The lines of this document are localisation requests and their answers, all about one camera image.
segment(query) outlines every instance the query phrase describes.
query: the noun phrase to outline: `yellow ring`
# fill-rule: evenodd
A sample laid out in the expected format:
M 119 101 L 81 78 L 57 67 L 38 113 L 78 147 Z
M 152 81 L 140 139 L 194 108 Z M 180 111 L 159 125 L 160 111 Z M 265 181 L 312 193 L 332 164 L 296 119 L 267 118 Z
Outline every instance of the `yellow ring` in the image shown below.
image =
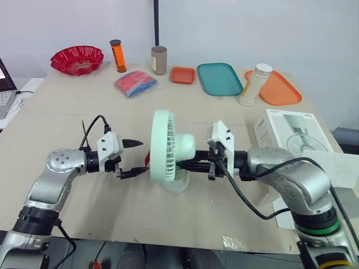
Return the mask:
M 347 265 L 347 266 L 355 267 L 353 263 L 348 261 L 331 261 L 331 262 L 323 263 L 321 266 L 318 267 L 318 269 L 326 269 L 329 266 L 338 266 L 338 265 Z

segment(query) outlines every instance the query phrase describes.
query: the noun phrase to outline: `laptop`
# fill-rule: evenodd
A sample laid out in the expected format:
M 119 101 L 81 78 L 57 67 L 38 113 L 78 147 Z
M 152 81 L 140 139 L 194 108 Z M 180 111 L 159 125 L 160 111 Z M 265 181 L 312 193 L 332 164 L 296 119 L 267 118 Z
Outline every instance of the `laptop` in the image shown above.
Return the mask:
M 0 119 L 5 118 L 15 100 L 17 88 L 0 58 Z

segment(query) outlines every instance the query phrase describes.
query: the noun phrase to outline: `fan base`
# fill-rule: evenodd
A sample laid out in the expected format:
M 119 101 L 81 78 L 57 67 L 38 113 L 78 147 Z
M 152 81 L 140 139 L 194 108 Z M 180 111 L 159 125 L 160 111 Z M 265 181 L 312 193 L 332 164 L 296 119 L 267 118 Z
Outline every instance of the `fan base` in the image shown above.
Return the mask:
M 168 192 L 180 193 L 187 189 L 189 183 L 190 173 L 187 170 L 178 170 L 174 181 L 161 182 L 161 185 Z

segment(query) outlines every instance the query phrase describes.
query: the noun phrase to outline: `small fan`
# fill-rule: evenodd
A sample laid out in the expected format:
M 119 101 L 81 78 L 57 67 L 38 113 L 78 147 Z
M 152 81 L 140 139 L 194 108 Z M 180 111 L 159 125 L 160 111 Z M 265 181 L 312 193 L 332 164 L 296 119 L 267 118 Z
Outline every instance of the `small fan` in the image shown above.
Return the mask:
M 287 150 L 294 157 L 301 157 L 305 150 L 328 151 L 320 141 L 309 136 L 303 116 L 283 116 L 294 133 L 287 139 Z
M 184 191 L 189 184 L 189 175 L 176 167 L 176 163 L 195 157 L 195 137 L 188 133 L 176 133 L 174 115 L 169 110 L 155 111 L 150 152 L 151 180 L 161 182 L 170 192 Z

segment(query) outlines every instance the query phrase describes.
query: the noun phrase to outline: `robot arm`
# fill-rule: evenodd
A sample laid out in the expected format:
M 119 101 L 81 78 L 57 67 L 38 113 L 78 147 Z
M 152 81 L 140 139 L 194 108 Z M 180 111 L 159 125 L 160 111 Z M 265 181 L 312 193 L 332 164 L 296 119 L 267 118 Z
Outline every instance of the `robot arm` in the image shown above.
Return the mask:
M 1 269 L 47 268 L 48 258 L 40 252 L 47 249 L 53 227 L 62 229 L 59 213 L 75 177 L 112 171 L 122 179 L 147 171 L 145 167 L 122 171 L 118 165 L 124 148 L 142 145 L 140 141 L 122 140 L 109 131 L 97 145 L 98 151 L 59 149 L 48 155 L 44 171 L 31 187 L 19 218 L 0 246 Z
M 228 177 L 237 174 L 241 180 L 259 180 L 272 186 L 291 211 L 305 268 L 357 267 L 357 258 L 333 207 L 331 184 L 326 174 L 305 161 L 271 170 L 290 162 L 293 156 L 284 149 L 233 151 L 233 143 L 227 143 L 233 136 L 228 134 L 230 130 L 222 122 L 214 123 L 209 130 L 209 151 L 197 151 L 195 158 L 177 165 L 189 171 L 208 173 L 211 180 L 228 172 Z

